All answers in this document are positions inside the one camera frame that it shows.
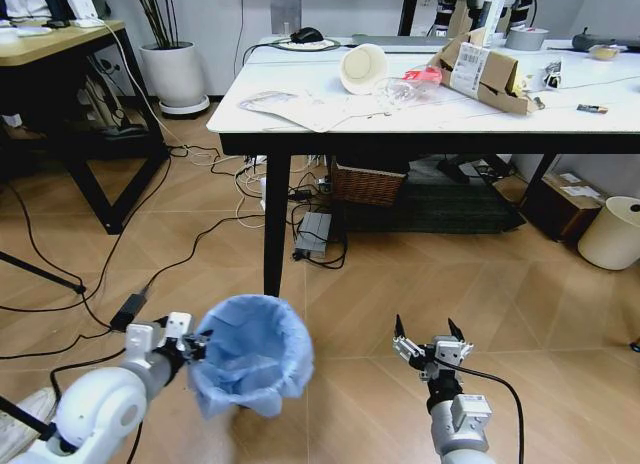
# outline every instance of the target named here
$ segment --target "white desk surface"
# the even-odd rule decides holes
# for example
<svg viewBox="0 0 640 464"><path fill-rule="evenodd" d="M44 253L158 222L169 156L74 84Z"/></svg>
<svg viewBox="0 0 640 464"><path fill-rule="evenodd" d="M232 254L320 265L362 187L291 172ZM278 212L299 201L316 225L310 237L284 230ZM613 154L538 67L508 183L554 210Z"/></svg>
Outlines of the white desk surface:
<svg viewBox="0 0 640 464"><path fill-rule="evenodd" d="M547 41L546 47L570 48L570 41ZM624 53L611 62L596 61L588 54L542 50L514 51L501 47L522 63L540 66L561 55L563 89L543 91L546 109L528 116L505 113L441 86L426 104L392 115L352 117L331 132L341 133L640 133L640 54ZM320 98L350 96L340 83L338 65L348 48L317 53L258 48L249 58L231 89L207 123L218 133L311 132L280 117L240 109L238 103L263 91L310 92ZM400 77L425 64L429 54L388 54L390 76ZM374 99L354 96L352 99ZM609 108L609 113L577 111L578 104Z"/></svg>

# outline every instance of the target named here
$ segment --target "blue trash bag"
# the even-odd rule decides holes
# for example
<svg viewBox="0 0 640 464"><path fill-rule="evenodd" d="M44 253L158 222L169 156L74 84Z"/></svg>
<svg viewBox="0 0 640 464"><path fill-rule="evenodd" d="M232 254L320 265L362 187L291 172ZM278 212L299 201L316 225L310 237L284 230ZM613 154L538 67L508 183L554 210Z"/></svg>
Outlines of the blue trash bag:
<svg viewBox="0 0 640 464"><path fill-rule="evenodd" d="M206 358L189 366L189 385L205 419L238 404L273 417L283 397L301 397L313 374L309 333L286 301L231 297L196 332L213 330Z"/></svg>

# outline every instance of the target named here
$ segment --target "wicker basket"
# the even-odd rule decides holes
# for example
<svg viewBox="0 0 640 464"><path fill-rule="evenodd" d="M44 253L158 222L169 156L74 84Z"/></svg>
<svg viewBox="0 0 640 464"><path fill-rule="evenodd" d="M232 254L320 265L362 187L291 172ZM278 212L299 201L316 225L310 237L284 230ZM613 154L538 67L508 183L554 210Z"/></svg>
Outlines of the wicker basket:
<svg viewBox="0 0 640 464"><path fill-rule="evenodd" d="M333 159L332 197L339 201L390 207L406 177L406 174L341 166Z"/></svg>

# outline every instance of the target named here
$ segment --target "white trash can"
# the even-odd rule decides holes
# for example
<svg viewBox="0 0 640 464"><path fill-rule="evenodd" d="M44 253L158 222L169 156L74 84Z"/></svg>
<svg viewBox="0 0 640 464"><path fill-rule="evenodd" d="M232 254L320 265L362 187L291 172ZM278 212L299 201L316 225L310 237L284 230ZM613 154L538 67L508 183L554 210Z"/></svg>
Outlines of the white trash can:
<svg viewBox="0 0 640 464"><path fill-rule="evenodd" d="M619 271L640 259L640 199L611 197L578 243L587 261Z"/></svg>

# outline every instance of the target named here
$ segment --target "computer mouse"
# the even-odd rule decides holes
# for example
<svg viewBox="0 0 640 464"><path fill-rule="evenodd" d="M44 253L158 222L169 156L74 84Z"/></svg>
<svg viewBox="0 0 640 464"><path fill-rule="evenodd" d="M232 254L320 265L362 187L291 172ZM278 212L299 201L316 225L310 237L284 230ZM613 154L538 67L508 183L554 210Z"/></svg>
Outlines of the computer mouse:
<svg viewBox="0 0 640 464"><path fill-rule="evenodd" d="M299 31L291 34L291 42L296 44L306 44L307 42L319 42L323 40L324 37L322 37L320 31L313 27L303 27Z"/></svg>

